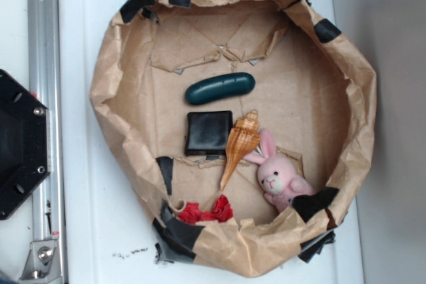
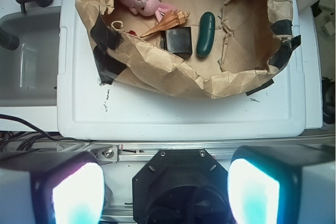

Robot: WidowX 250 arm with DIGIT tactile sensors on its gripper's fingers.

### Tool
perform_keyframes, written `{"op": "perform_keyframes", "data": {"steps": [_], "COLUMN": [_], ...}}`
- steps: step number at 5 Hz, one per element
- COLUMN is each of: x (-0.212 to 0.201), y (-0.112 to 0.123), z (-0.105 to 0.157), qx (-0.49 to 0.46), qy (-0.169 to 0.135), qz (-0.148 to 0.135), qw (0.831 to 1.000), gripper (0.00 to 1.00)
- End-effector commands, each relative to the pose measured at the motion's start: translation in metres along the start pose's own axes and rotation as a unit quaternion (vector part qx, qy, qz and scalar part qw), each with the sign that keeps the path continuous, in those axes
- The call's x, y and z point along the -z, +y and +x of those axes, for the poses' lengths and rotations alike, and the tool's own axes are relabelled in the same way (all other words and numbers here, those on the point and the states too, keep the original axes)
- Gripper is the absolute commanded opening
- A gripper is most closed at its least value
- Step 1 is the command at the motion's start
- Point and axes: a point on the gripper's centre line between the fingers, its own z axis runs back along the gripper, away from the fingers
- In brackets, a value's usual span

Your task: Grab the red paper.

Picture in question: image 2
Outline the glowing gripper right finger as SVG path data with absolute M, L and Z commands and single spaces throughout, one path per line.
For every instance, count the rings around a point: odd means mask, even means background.
M 241 146 L 228 199 L 237 223 L 335 223 L 335 148 Z

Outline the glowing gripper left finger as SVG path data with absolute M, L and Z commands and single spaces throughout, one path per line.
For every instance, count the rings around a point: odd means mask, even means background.
M 104 191 L 89 152 L 1 154 L 1 223 L 98 223 Z

